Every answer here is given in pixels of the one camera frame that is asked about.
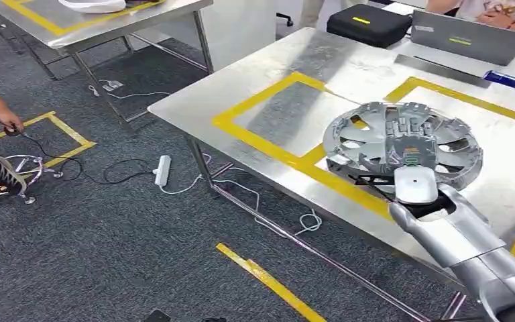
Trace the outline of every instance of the gray carpet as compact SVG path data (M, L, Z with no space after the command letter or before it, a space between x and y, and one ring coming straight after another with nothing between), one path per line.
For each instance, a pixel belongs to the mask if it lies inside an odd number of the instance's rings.
M86 57L101 62L120 54L119 42L99 46ZM49 54L45 49L41 53ZM54 66L75 72L69 60ZM174 92L204 73L148 48L102 65L101 78L125 83L118 95ZM87 89L83 75L49 80L28 56L18 56L0 40L0 94L23 119L54 110L86 139L98 143L78 157L100 180L106 166L141 158L154 168L162 154L172 156L169 190L188 186L197 176L182 136L150 115L123 131L112 112ZM131 115L161 96L117 101ZM50 154L77 144L49 121L27 128ZM37 153L23 138L0 139L0 153ZM215 158L213 167L221 161ZM128 164L113 178L139 169ZM76 174L68 165L66 178ZM300 229L308 209L247 174L226 174L262 194L262 211L282 225ZM222 242L251 258L285 284L327 321L409 321L398 309L358 283L257 225L235 205L214 198L202 183L187 193L163 195L153 176L118 185L89 178L62 181L45 177L31 188L38 200L0 201L0 321L139 321L159 308L173 322L205 317L232 321L304 321L282 299L215 249ZM240 198L253 196L227 186ZM436 317L453 291L389 253L369 246L338 223L303 238L330 253L409 305ZM472 313L473 307L466 309Z

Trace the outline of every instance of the robotic arm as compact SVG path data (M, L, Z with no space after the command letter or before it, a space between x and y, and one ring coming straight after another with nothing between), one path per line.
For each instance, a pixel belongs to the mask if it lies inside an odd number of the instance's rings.
M386 122L386 164L396 189L390 214L442 267L452 269L482 304L487 321L515 322L515 257L457 190L436 183L436 146L425 124L409 126L402 117Z

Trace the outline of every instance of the black case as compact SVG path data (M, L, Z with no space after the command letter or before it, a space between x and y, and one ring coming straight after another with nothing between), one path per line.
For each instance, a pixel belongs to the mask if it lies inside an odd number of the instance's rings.
M327 22L327 32L387 48L400 41L411 25L412 18L407 15L369 5L355 5L332 15Z

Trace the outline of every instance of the person's hand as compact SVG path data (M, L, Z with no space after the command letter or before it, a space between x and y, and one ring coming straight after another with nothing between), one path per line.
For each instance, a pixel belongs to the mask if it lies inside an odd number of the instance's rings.
M13 124L21 132L25 128L21 119L8 107L0 108L0 121L3 122L9 129L13 129Z
M477 17L477 21L504 29L508 29L514 23L511 17L497 11L485 11Z

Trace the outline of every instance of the shoe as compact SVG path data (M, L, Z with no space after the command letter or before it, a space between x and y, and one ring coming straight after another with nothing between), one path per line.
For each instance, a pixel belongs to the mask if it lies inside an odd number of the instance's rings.
M9 195L24 195L27 184L25 179L16 173L13 165L0 156L0 184L7 187Z

